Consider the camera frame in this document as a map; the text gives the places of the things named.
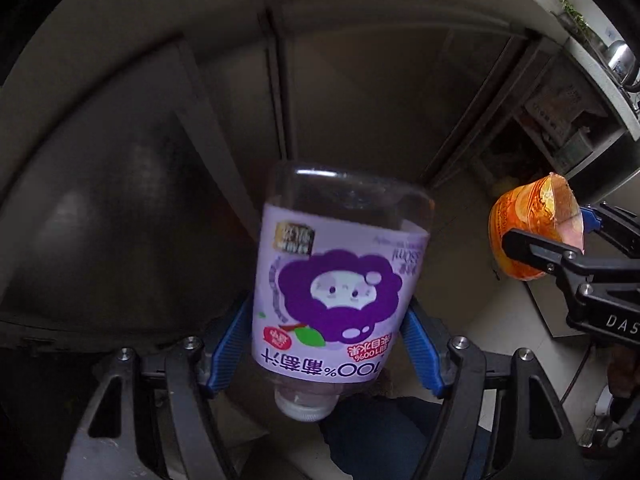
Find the steel kettle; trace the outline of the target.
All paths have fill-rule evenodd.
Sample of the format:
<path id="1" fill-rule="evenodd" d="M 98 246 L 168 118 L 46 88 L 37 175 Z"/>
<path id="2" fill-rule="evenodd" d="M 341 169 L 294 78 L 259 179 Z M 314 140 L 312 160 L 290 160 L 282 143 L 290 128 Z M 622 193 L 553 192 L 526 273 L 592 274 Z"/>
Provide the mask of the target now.
<path id="1" fill-rule="evenodd" d="M 623 86 L 631 86 L 636 82 L 639 73 L 639 62 L 623 40 L 615 40 L 604 51 L 604 62 L 614 74 L 614 78 Z"/>

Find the orange plastic cup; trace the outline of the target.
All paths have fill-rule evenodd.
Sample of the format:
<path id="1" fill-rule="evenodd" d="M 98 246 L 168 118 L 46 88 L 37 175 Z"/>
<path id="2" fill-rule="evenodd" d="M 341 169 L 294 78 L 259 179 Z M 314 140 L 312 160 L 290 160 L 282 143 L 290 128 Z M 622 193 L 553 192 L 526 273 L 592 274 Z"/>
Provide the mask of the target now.
<path id="1" fill-rule="evenodd" d="M 582 211 L 567 180 L 559 174 L 548 174 L 503 193 L 488 217 L 491 251 L 502 272 L 520 281 L 542 278 L 544 272 L 510 259 L 502 249 L 503 235 L 510 229 L 573 246 L 580 252 L 585 249 Z"/>

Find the purple grape juice bottle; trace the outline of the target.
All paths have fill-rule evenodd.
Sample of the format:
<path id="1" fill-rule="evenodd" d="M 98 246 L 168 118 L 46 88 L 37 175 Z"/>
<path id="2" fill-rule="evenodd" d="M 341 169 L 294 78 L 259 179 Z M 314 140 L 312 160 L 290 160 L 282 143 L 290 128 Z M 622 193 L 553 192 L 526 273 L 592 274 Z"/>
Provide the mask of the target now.
<path id="1" fill-rule="evenodd" d="M 252 356 L 285 416 L 318 422 L 378 378 L 416 290 L 433 214 L 414 184 L 296 162 L 273 169 Z"/>

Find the blue trousers leg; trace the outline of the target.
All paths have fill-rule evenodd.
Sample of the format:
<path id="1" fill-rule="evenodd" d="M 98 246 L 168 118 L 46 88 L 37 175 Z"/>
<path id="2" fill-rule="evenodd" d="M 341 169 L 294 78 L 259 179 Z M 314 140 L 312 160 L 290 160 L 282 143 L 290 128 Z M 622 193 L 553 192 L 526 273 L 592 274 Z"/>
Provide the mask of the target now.
<path id="1" fill-rule="evenodd" d="M 318 426 L 332 462 L 355 479 L 409 479 L 434 437 L 442 406 L 413 396 L 358 393 Z"/>

